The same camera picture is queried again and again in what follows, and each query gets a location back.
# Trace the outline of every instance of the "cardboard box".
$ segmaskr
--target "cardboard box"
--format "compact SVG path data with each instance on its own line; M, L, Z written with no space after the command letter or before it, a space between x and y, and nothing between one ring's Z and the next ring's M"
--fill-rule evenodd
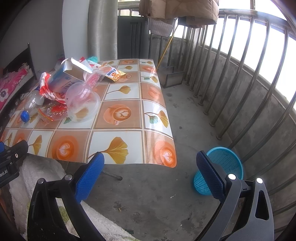
M85 82L86 75L92 72L93 70L73 58L65 59L61 67L48 79L48 88L51 91L65 94L71 85Z

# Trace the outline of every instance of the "teal plastic bag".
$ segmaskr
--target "teal plastic bag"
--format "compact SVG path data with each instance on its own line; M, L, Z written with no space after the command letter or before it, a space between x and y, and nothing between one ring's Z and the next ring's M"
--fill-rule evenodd
M90 61L93 61L95 63L98 63L98 57L96 57L96 56L89 57L87 60L90 60Z

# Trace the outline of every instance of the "bed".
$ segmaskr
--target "bed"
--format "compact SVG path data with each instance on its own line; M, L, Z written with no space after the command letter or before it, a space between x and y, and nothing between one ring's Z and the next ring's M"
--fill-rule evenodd
M30 45L14 58L4 69L0 78L0 116L9 103L14 102L24 90L26 83L37 79L33 67Z

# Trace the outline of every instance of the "white wall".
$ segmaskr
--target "white wall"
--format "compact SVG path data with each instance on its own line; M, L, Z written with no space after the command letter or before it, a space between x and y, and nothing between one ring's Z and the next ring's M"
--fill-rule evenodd
M0 42L0 66L6 67L30 43L37 77L50 71L63 54L62 0L32 0L18 14Z
M66 58L88 57L89 0L64 0L62 29Z

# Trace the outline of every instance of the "plastic cup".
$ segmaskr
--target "plastic cup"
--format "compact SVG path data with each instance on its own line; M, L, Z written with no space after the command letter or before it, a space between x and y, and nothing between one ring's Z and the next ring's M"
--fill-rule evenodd
M65 102L68 116L75 122L93 118L99 111L101 99L86 83L75 83L66 92Z

